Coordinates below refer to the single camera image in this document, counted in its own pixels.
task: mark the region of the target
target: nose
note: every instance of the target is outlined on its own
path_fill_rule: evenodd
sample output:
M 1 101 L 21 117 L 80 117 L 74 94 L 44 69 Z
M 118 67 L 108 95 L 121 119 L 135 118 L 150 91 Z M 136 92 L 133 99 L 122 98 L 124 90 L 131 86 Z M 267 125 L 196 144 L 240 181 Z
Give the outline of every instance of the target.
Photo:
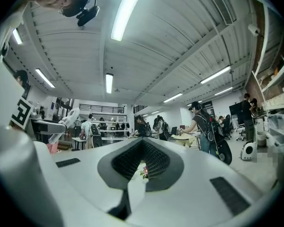
M 71 4 L 71 0 L 62 0 L 61 1 L 61 5 L 63 6 L 63 7 L 67 7 L 67 6 L 69 6 Z

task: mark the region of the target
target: floor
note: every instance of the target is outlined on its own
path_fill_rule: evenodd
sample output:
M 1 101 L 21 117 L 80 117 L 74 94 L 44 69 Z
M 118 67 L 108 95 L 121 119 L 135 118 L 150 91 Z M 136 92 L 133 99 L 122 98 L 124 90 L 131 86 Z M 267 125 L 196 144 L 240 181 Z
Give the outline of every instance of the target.
M 257 157 L 252 160 L 241 160 L 240 153 L 246 141 L 238 140 L 238 133 L 233 133 L 230 140 L 226 140 L 232 153 L 230 167 L 253 182 L 263 193 L 268 192 L 276 180 L 276 162 L 272 158 L 270 149 L 259 148 Z

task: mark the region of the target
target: black wheel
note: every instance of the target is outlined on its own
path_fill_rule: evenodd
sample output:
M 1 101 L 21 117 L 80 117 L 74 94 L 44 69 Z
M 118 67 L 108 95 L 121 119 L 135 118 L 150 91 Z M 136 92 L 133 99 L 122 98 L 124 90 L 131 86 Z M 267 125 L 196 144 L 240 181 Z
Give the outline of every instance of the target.
M 225 140 L 222 140 L 218 144 L 218 151 L 221 161 L 223 161 L 227 165 L 230 165 L 232 162 L 232 154 L 231 154 L 231 149 L 229 148 Z

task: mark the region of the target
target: black metal railing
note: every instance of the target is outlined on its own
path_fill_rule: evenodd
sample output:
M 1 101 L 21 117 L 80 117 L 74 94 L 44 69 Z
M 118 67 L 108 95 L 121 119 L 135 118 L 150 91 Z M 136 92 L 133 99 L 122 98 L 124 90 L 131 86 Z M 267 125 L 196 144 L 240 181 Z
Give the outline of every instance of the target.
M 137 113 L 139 111 L 141 111 L 143 108 L 146 108 L 147 106 L 143 106 L 143 105 L 138 105 L 136 107 L 133 108 L 133 113 Z
M 119 107 L 110 107 L 110 106 L 98 106 L 98 105 L 89 105 L 89 104 L 79 104 L 80 110 L 92 111 L 92 112 L 102 112 L 102 113 L 120 113 L 124 114 L 124 108 Z

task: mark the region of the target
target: ceiling light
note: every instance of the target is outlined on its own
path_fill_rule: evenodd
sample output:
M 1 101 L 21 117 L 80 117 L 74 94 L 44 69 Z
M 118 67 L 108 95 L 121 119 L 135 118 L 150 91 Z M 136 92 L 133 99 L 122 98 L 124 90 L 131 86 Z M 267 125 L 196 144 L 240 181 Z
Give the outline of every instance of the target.
M 201 81 L 201 83 L 204 84 L 204 83 L 206 83 L 206 82 L 208 82 L 208 81 L 210 81 L 210 80 L 212 80 L 212 79 L 218 77 L 219 75 L 221 75 L 221 74 L 223 74 L 223 73 L 229 71 L 230 69 L 231 69 L 230 66 L 225 67 L 225 68 L 222 69 L 221 71 L 218 71 L 217 73 L 213 74 L 212 76 L 210 76 L 210 77 L 204 79 L 203 81 Z
M 49 79 L 46 78 L 46 76 L 41 72 L 39 68 L 36 69 L 36 72 L 42 77 L 42 79 L 52 88 L 55 88 L 55 86 L 49 81 Z
M 223 90 L 222 92 L 216 93 L 215 96 L 217 96 L 217 95 L 219 95 L 219 94 L 221 94 L 221 93 L 225 93 L 225 92 L 227 92 L 227 91 L 229 91 L 229 90 L 232 90 L 232 87 L 230 87 L 230 88 L 228 88 L 228 89 L 225 89 L 225 90 Z
M 179 94 L 177 94 L 177 95 L 171 97 L 170 99 L 165 100 L 164 103 L 167 103 L 167 102 L 169 102 L 169 101 L 175 99 L 176 97 L 179 97 L 179 96 L 182 96 L 182 95 L 183 95 L 182 93 L 179 93 Z
M 18 32 L 18 30 L 16 28 L 13 30 L 13 35 L 15 37 L 16 42 L 18 44 L 22 44 L 21 37 L 20 37 L 19 32 Z
M 106 73 L 106 92 L 112 93 L 112 87 L 113 87 L 113 74 Z
M 113 40 L 121 41 L 129 17 L 132 14 L 138 0 L 122 0 L 115 17 L 114 26 L 111 34 Z

